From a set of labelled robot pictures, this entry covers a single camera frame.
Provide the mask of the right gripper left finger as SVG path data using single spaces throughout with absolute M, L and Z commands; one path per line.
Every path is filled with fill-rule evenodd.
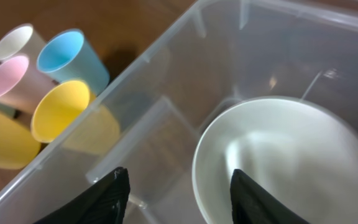
M 117 167 L 36 224 L 122 224 L 130 191 L 128 170 Z

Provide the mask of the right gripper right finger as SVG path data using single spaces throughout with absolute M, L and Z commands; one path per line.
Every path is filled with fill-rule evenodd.
M 308 224 L 240 169 L 232 173 L 230 195 L 235 224 Z

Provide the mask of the small white bowl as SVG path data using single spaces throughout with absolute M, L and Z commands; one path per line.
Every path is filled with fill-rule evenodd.
M 276 96 L 218 115 L 197 145 L 192 184 L 207 223 L 230 223 L 240 169 L 309 223 L 358 223 L 358 133 L 327 109 Z

